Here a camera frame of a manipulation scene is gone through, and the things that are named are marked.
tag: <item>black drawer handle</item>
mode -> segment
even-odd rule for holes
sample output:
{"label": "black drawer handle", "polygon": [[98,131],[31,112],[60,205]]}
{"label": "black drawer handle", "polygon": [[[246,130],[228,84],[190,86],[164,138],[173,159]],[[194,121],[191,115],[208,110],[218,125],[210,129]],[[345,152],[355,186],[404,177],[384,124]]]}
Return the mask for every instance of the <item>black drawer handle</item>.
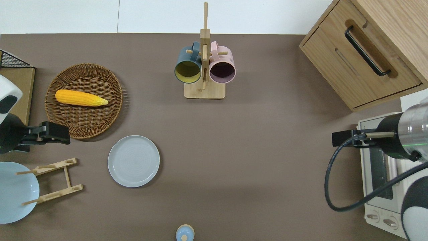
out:
{"label": "black drawer handle", "polygon": [[354,26],[351,25],[346,31],[345,31],[345,37],[346,39],[352,44],[352,46],[354,47],[354,49],[361,55],[361,57],[366,61],[366,63],[370,66],[370,68],[372,68],[372,70],[378,75],[378,76],[384,76],[387,75],[391,72],[391,70],[387,70],[386,72],[383,72],[382,70],[380,70],[376,64],[373,62],[373,60],[366,54],[366,52],[364,52],[364,50],[361,48],[361,46],[355,41],[355,39],[351,36],[351,34],[349,33],[349,31],[353,28]]}

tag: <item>pink mug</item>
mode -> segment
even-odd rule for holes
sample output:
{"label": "pink mug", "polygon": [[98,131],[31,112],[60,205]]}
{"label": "pink mug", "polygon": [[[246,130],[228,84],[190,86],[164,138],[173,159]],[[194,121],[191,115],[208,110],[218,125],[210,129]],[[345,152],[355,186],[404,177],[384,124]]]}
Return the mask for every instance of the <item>pink mug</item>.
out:
{"label": "pink mug", "polygon": [[[218,53],[220,52],[227,52],[227,54],[219,55]],[[230,49],[225,46],[219,46],[217,41],[214,41],[211,43],[211,55],[208,69],[210,78],[219,84],[226,84],[232,81],[235,78],[236,69]]]}

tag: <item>wooden mug holder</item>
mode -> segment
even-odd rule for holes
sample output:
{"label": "wooden mug holder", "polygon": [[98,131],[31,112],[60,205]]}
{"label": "wooden mug holder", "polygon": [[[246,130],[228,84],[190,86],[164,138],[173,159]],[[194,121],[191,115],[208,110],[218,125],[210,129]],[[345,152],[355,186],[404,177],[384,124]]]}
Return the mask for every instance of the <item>wooden mug holder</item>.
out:
{"label": "wooden mug holder", "polygon": [[46,166],[37,166],[36,168],[29,170],[29,171],[26,171],[26,172],[17,172],[16,175],[33,173],[35,176],[38,176],[38,175],[42,175],[42,174],[47,173],[47,172],[51,172],[51,171],[55,171],[55,170],[64,168],[65,180],[66,180],[67,186],[68,186],[68,188],[40,196],[38,199],[34,199],[34,200],[31,200],[28,202],[23,202],[22,205],[24,206],[24,205],[27,205],[27,204],[30,204],[33,202],[36,202],[36,204],[39,204],[39,203],[49,201],[49,200],[52,200],[52,199],[55,199],[55,198],[58,198],[58,197],[61,197],[61,196],[64,196],[64,195],[67,195],[70,193],[74,193],[74,192],[83,190],[82,184],[79,184],[76,186],[71,186],[71,183],[70,183],[70,177],[68,175],[67,166],[74,165],[76,163],[77,163],[77,159],[71,158],[71,159],[68,159],[65,161],[57,162],[57,163],[46,165]]}
{"label": "wooden mug holder", "polygon": [[219,84],[210,79],[208,69],[211,54],[211,34],[208,29],[208,3],[204,3],[204,28],[201,29],[201,49],[199,54],[202,59],[201,78],[192,84],[184,84],[184,96],[188,99],[223,99],[226,97],[226,84]]}

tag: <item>brown tabletop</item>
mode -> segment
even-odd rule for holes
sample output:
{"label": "brown tabletop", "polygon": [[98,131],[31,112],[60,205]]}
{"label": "brown tabletop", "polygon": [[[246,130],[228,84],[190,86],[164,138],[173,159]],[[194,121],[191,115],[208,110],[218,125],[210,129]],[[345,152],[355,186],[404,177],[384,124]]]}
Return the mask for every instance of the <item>brown tabletop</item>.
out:
{"label": "brown tabletop", "polygon": [[[367,224],[364,208],[337,213],[324,199],[331,133],[400,111],[399,100],[352,113],[298,48],[303,35],[217,35],[233,51],[237,75],[223,100],[186,99],[174,76],[179,50],[199,34],[2,34],[0,48],[34,65],[30,125],[46,121],[52,79],[78,63],[110,69],[125,91],[105,133],[70,145],[33,146],[0,161],[29,168],[68,158],[84,190],[36,205],[0,225],[0,240],[175,240],[188,223],[195,240],[403,240]],[[141,135],[160,152],[155,178],[117,184],[112,146]],[[345,149],[331,175],[337,205],[363,195],[359,151]],[[40,176],[41,194],[66,187],[63,172]]]}

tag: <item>wooden peg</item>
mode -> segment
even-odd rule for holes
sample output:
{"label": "wooden peg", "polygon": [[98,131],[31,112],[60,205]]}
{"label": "wooden peg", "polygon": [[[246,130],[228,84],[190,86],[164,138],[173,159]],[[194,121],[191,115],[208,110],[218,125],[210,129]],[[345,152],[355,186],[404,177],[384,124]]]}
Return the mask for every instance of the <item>wooden peg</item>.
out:
{"label": "wooden peg", "polygon": [[204,29],[208,28],[208,3],[204,3]]}
{"label": "wooden peg", "polygon": [[[186,53],[188,53],[188,54],[191,54],[191,53],[193,53],[193,51],[192,50],[190,50],[190,49],[187,49],[186,50]],[[227,55],[228,54],[228,52],[226,51],[226,52],[218,52],[218,55]]]}
{"label": "wooden peg", "polygon": [[207,61],[208,60],[208,53],[207,53],[208,52],[208,47],[207,47],[206,44],[204,44],[204,46],[202,48],[203,48],[203,51],[202,51],[202,53],[203,53],[202,61]]}
{"label": "wooden peg", "polygon": [[28,174],[28,173],[37,173],[37,170],[29,170],[29,171],[25,171],[25,172],[17,172],[15,173],[15,175],[21,175],[21,174]]}
{"label": "wooden peg", "polygon": [[76,164],[76,163],[77,163],[77,159],[76,158],[71,158],[71,159],[60,161],[60,162],[53,163],[53,164],[50,164],[50,165],[39,166],[39,169],[36,169],[37,172],[34,173],[34,175],[38,176],[38,175],[41,175],[41,174],[44,174],[44,173],[47,173],[47,172],[51,172],[51,171],[55,171],[55,170],[61,169],[61,168],[66,167],[66,166],[70,166],[70,165]]}
{"label": "wooden peg", "polygon": [[41,198],[38,198],[38,199],[34,199],[34,200],[31,200],[31,201],[28,201],[28,202],[23,202],[21,205],[25,206],[25,205],[33,203],[33,202],[39,202],[41,200],[42,200]]}

